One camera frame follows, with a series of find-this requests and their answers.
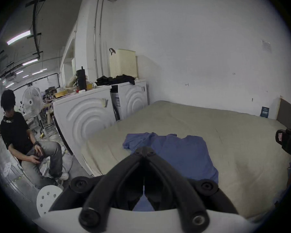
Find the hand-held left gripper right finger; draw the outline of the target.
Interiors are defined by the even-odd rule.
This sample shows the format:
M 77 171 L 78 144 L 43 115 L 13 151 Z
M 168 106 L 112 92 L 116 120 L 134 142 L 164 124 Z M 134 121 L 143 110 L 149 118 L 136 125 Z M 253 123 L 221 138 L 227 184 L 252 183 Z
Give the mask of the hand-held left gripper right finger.
M 155 211 L 176 208 L 183 230 L 205 230 L 210 224 L 206 209 L 238 215 L 214 181 L 183 177 L 151 148 L 145 148 L 145 169 L 145 197 Z

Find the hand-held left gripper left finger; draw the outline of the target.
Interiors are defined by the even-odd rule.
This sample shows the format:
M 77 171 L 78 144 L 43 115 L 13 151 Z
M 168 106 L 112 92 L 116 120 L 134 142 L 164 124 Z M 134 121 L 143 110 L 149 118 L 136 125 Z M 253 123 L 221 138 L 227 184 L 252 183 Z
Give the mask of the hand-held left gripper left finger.
M 138 148 L 106 175 L 74 178 L 49 212 L 81 208 L 82 227 L 105 227 L 110 208 L 132 211 L 143 196 L 144 160 L 145 148 Z

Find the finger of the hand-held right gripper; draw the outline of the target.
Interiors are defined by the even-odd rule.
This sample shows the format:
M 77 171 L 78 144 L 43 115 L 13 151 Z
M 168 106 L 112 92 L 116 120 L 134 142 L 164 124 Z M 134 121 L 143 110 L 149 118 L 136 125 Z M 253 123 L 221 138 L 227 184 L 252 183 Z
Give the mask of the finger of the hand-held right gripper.
M 291 129 L 277 130 L 275 141 L 281 145 L 282 149 L 291 155 Z

